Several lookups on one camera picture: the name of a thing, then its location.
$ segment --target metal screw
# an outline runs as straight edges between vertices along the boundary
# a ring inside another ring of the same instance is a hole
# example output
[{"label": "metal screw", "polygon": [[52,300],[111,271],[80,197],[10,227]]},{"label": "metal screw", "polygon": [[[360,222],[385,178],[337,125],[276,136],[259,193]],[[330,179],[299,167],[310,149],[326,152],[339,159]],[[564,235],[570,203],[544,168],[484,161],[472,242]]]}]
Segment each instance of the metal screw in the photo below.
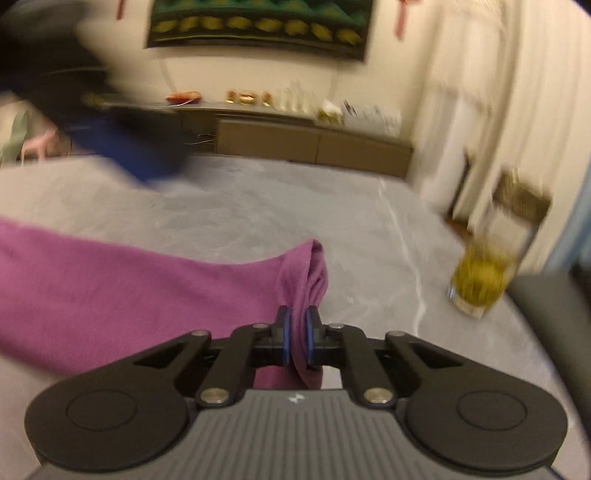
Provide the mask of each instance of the metal screw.
[{"label": "metal screw", "polygon": [[394,398],[394,394],[386,388],[368,388],[363,394],[365,400],[370,403],[388,403]]},{"label": "metal screw", "polygon": [[199,398],[201,398],[201,400],[203,400],[205,403],[220,404],[224,403],[228,400],[228,398],[230,398],[230,393],[224,388],[206,388],[201,392]]}]

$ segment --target dark gray chair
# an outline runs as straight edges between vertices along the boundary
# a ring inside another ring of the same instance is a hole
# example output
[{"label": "dark gray chair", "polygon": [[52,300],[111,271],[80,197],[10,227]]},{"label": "dark gray chair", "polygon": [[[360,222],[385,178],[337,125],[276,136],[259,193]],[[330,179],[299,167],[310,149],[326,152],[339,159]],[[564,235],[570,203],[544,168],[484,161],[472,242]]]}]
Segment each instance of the dark gray chair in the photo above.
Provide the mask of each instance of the dark gray chair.
[{"label": "dark gray chair", "polygon": [[507,293],[554,362],[591,441],[591,299],[567,272],[518,277]]}]

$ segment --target brown lid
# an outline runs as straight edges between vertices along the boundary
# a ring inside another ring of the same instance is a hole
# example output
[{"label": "brown lid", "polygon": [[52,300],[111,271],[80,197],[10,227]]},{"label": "brown lid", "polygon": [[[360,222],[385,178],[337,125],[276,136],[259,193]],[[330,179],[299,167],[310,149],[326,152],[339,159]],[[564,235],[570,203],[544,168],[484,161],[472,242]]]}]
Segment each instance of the brown lid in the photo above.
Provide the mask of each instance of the brown lid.
[{"label": "brown lid", "polygon": [[515,170],[501,173],[492,200],[517,217],[536,225],[544,221],[552,205],[552,198],[547,192],[519,180]]}]

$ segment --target purple towel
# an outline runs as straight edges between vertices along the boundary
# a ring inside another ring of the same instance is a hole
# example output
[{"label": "purple towel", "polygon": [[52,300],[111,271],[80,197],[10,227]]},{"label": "purple towel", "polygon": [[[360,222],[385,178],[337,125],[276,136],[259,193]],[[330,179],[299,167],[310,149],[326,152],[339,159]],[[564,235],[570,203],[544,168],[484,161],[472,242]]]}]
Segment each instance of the purple towel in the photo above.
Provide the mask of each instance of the purple towel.
[{"label": "purple towel", "polygon": [[306,369],[303,314],[327,288],[310,240],[270,260],[216,265],[58,235],[0,219],[0,350],[59,374],[110,363],[195,329],[214,338],[293,315],[294,368],[257,372],[258,388],[319,388]]}]

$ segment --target red ornament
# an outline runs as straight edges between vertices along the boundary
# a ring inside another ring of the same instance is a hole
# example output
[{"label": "red ornament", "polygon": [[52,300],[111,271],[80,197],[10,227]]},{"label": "red ornament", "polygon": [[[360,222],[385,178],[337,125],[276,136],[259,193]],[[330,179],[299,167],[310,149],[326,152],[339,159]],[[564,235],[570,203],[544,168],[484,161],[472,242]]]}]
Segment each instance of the red ornament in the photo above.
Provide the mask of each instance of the red ornament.
[{"label": "red ornament", "polygon": [[408,17],[408,4],[417,3],[421,0],[400,0],[400,12],[398,14],[398,24],[396,25],[396,38],[400,41],[404,40],[404,33],[406,32],[406,22]]},{"label": "red ornament", "polygon": [[121,20],[123,18],[124,13],[125,13],[125,0],[119,0],[119,6],[117,7],[117,20]]}]

